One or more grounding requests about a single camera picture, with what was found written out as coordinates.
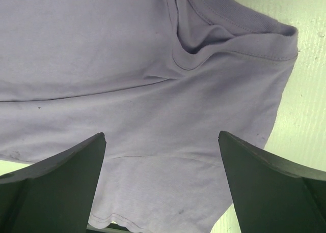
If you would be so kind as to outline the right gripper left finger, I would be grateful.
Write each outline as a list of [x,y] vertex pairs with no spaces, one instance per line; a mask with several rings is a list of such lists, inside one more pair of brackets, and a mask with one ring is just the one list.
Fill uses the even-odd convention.
[[86,232],[103,164],[103,133],[1,176],[1,232]]

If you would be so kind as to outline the purple t shirt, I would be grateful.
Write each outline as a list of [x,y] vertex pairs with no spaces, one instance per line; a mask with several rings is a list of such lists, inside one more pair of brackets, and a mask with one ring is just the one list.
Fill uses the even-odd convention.
[[210,232],[232,204],[218,135],[264,148],[297,39],[234,0],[1,0],[1,158],[102,132],[91,226]]

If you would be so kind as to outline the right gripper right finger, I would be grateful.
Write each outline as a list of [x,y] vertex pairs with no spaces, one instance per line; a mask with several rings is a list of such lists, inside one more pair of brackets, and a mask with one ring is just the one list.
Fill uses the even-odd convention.
[[325,172],[229,132],[219,146],[242,232],[325,232]]

